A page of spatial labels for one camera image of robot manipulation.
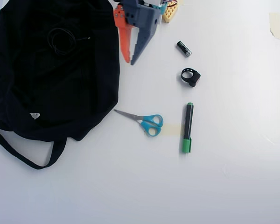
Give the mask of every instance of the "scissors blade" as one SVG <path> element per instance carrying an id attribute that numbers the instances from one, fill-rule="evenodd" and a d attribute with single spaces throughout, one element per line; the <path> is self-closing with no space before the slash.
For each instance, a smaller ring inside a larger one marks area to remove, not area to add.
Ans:
<path id="1" fill-rule="evenodd" d="M 123 115 L 123 116 L 125 116 L 125 117 L 127 117 L 127 118 L 130 118 L 130 119 L 132 119 L 132 120 L 142 120 L 142 119 L 143 119 L 143 117 L 137 116 L 137 115 L 135 115 L 135 114 L 126 113 L 126 112 L 119 111 L 119 110 L 114 110 L 114 111 L 116 111 L 117 113 L 119 113 L 119 114 L 121 114 L 121 115 Z"/>

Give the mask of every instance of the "bag label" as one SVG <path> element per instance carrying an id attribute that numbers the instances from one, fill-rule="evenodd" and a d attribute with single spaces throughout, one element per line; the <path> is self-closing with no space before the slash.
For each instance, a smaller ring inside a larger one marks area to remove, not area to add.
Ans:
<path id="1" fill-rule="evenodd" d="M 40 116 L 41 114 L 40 114 L 40 113 L 31 113 L 30 115 L 34 118 L 34 120 L 36 120 L 36 119 L 39 118 L 39 116 Z"/>

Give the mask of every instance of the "gray plastic part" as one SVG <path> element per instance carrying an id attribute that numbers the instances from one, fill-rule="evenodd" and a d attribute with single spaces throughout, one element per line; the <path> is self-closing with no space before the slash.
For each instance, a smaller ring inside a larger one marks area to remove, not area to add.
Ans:
<path id="1" fill-rule="evenodd" d="M 131 65 L 134 65 L 155 34 L 161 11 L 141 5 L 138 0 L 122 0 L 121 3 L 125 9 L 127 23 L 139 28 L 138 40 L 131 61 Z"/>

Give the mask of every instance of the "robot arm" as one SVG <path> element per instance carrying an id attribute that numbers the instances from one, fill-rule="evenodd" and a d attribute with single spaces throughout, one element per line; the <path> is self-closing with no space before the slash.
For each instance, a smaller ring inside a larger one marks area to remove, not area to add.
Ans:
<path id="1" fill-rule="evenodd" d="M 171 0 L 116 0 L 115 25 L 119 28 L 121 51 L 127 63 L 130 62 L 130 39 L 132 27 L 139 28 L 135 52 L 131 60 L 134 65 L 155 34 L 160 15 L 164 14 Z"/>

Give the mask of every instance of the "black strap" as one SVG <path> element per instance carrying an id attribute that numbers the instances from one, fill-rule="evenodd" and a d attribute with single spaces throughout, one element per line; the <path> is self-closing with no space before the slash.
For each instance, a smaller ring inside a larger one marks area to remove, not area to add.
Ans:
<path id="1" fill-rule="evenodd" d="M 66 140 L 67 139 L 64 139 L 62 141 L 54 141 L 52 155 L 49 163 L 46 166 L 39 166 L 33 163 L 32 161 L 30 161 L 29 159 L 27 159 L 26 157 L 24 157 L 23 155 L 19 154 L 14 148 L 11 147 L 11 145 L 0 134 L 0 145 L 2 145 L 11 155 L 17 157 L 19 160 L 23 161 L 28 166 L 31 166 L 34 169 L 44 169 L 46 167 L 52 166 L 62 154 L 66 145 Z"/>

